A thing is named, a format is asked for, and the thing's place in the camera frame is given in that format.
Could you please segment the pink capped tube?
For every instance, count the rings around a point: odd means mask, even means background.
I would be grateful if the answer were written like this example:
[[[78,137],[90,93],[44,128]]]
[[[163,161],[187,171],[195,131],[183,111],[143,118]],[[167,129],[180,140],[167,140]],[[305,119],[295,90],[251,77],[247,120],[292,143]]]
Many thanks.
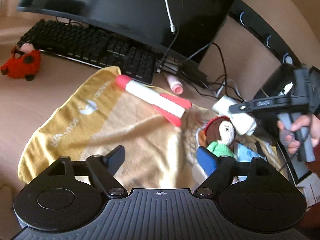
[[[165,78],[174,94],[181,95],[183,93],[183,85],[176,76],[165,74]]]

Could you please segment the black keyboard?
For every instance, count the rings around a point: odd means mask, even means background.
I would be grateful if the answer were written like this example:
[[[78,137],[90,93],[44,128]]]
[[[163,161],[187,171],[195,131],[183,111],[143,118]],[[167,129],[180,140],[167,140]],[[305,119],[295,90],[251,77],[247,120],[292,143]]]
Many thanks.
[[[156,54],[151,48],[110,31],[41,19],[17,45],[24,43],[97,68],[117,66],[124,75],[146,85],[153,81]]]

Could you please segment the black power adapter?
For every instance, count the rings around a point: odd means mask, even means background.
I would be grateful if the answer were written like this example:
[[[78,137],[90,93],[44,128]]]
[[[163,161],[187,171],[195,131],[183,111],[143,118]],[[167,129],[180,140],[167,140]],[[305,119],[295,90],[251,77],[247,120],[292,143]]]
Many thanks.
[[[180,72],[186,82],[193,83],[201,88],[206,88],[208,85],[208,76],[197,68],[183,65]]]

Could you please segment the blue white tissue pack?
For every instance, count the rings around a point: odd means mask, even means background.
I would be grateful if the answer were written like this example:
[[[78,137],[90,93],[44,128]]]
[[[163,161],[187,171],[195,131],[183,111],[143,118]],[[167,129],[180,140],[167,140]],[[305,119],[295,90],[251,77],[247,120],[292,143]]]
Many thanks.
[[[250,163],[252,158],[254,157],[259,157],[267,161],[266,157],[263,157],[262,155],[255,153],[253,150],[251,150],[250,148],[247,148],[246,146],[240,144],[239,142],[235,147],[234,153],[235,153],[236,161],[239,161],[239,162]]]

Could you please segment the yellow cartoon towel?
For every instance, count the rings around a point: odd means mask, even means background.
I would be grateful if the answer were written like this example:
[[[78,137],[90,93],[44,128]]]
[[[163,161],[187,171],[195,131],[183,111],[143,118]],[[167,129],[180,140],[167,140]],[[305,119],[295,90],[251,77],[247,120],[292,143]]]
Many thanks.
[[[127,190],[189,188],[206,175],[196,159],[204,143],[203,129],[216,117],[198,106],[186,110],[181,127],[161,116],[150,104],[119,88],[118,67],[100,70],[39,127],[26,144],[17,174],[31,182],[63,155],[73,161],[125,148],[116,179]]]

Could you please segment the black computer monitor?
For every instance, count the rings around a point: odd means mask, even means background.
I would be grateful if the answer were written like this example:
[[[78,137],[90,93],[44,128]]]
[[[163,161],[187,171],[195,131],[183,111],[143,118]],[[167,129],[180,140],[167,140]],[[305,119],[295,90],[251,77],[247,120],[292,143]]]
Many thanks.
[[[18,11],[64,17],[200,63],[235,0],[20,0]]]

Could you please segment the red knitted toy car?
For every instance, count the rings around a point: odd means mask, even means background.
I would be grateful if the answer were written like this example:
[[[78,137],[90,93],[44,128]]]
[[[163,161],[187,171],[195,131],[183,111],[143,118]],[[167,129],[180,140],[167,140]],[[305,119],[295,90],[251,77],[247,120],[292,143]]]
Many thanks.
[[[1,66],[1,73],[12,79],[32,81],[40,70],[41,53],[31,43],[11,50],[11,58]]]

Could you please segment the red white toy rocket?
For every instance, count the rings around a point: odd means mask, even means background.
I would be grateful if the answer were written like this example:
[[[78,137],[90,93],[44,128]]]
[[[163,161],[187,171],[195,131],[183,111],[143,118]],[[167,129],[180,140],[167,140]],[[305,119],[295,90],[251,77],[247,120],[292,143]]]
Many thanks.
[[[127,75],[116,77],[116,84],[128,93],[149,103],[163,117],[176,127],[181,127],[182,116],[186,109],[190,109],[190,101],[167,93],[157,93],[153,89],[143,85]]]

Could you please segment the knitted doll green shirt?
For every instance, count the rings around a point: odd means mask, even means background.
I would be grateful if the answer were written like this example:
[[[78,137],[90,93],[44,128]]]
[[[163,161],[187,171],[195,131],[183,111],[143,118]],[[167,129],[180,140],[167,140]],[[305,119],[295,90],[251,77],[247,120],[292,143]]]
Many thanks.
[[[236,143],[236,130],[227,116],[218,116],[204,128],[206,149],[217,157],[233,157]]]

